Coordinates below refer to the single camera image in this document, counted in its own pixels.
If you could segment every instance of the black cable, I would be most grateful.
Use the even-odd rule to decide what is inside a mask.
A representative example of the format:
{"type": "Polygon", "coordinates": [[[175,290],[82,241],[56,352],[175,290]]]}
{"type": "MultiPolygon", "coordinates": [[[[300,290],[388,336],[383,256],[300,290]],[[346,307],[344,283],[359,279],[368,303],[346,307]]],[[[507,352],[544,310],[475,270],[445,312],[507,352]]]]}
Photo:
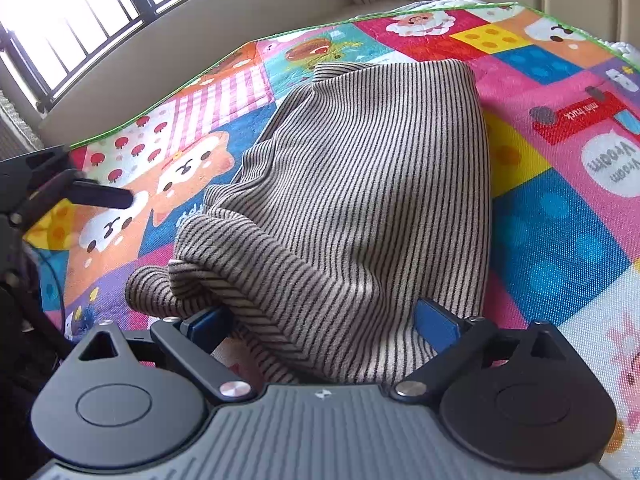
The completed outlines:
{"type": "Polygon", "coordinates": [[[56,289],[58,290],[58,298],[60,299],[60,332],[65,333],[65,300],[62,296],[62,286],[60,285],[60,281],[58,280],[58,277],[56,276],[56,271],[53,269],[53,265],[51,265],[51,262],[49,261],[48,258],[45,257],[44,254],[42,254],[42,251],[37,248],[36,246],[34,246],[32,243],[27,242],[25,240],[25,243],[35,252],[37,253],[38,257],[40,258],[40,260],[47,266],[49,267],[49,272],[51,273],[51,275],[53,276],[53,281],[56,283],[56,289]]]}

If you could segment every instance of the blue square with dots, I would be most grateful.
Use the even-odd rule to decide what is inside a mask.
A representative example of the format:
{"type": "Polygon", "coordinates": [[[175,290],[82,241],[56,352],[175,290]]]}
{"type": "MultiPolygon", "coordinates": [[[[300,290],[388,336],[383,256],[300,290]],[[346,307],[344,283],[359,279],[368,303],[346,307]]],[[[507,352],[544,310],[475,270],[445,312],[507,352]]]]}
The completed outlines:
{"type": "Polygon", "coordinates": [[[553,168],[494,199],[491,267],[527,322],[565,322],[630,265],[553,168]]]}
{"type": "Polygon", "coordinates": [[[492,54],[543,85],[562,81],[582,69],[537,45],[521,46],[492,54]]]}

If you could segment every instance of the pink and white plaid pattern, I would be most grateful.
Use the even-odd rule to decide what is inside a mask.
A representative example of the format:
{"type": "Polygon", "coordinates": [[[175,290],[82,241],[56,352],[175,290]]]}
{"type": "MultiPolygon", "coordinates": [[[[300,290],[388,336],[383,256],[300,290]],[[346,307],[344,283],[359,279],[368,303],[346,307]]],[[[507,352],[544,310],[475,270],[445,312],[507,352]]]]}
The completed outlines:
{"type": "Polygon", "coordinates": [[[176,99],[164,158],[170,158],[219,126],[271,102],[273,92],[262,65],[251,66],[176,99]]]}

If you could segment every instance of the white logo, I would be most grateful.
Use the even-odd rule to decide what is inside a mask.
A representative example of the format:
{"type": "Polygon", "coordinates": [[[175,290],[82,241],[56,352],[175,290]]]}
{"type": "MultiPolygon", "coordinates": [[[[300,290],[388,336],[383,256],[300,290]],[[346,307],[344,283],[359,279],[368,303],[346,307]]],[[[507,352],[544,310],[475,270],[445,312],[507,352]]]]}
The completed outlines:
{"type": "Polygon", "coordinates": [[[329,390],[325,390],[322,389],[319,392],[314,393],[314,395],[318,398],[318,399],[322,399],[324,400],[325,397],[328,397],[331,395],[331,392],[329,390]]]}

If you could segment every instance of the patchwork mat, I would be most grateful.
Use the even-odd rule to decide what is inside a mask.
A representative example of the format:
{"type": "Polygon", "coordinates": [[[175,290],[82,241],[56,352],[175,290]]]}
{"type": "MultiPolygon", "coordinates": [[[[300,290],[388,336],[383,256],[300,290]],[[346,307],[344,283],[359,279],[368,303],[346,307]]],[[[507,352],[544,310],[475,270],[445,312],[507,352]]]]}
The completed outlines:
{"type": "Polygon", "coordinates": [[[282,98],[328,60],[457,58],[474,70],[492,164],[494,228],[485,314],[549,319],[618,409],[603,464],[640,478],[640,71],[517,4],[401,10],[248,43],[126,125],[76,146],[79,168],[127,187],[127,210],[58,204],[29,233],[47,313],[81,338],[128,309],[133,269],[167,263],[209,184],[238,170],[282,98]],[[58,286],[63,290],[60,298],[58,286]]]}

